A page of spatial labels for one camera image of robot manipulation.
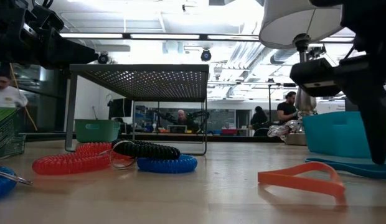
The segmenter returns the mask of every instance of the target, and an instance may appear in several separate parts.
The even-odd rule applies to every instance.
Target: wooden table surface
[[[341,173],[345,204],[328,195],[258,186],[258,171],[303,163],[310,155],[305,147],[212,142],[190,174],[153,174],[136,167],[76,175],[34,174],[32,162],[65,153],[63,144],[28,143],[23,155],[0,161],[0,166],[34,181],[33,187],[18,184],[0,199],[0,224],[386,223],[386,181]],[[177,147],[183,151],[198,145]],[[328,178],[324,172],[305,176]]]

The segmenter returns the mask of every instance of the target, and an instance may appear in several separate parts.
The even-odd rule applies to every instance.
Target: lamp
[[[309,0],[265,0],[264,8],[260,42],[271,49],[297,48],[300,62],[307,60],[310,43],[319,42],[342,29],[340,6],[319,8]],[[302,115],[307,115],[315,109],[316,99],[298,88],[295,105]],[[296,142],[306,144],[303,128],[299,130],[303,138],[296,138]]]

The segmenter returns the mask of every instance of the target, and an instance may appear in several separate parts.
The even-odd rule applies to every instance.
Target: blue plastic tray
[[[371,158],[365,128],[356,111],[307,116],[303,119],[311,152],[331,156]]]

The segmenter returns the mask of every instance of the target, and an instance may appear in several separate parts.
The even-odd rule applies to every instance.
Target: security camera
[[[204,49],[203,52],[201,53],[201,60],[203,62],[208,62],[211,60],[211,53],[209,49]]]
[[[107,64],[108,61],[109,61],[108,52],[100,52],[98,63],[99,64]]]

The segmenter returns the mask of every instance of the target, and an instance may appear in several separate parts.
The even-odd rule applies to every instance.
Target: metal perforated shelf
[[[204,102],[208,65],[71,65],[71,72],[134,101]]]

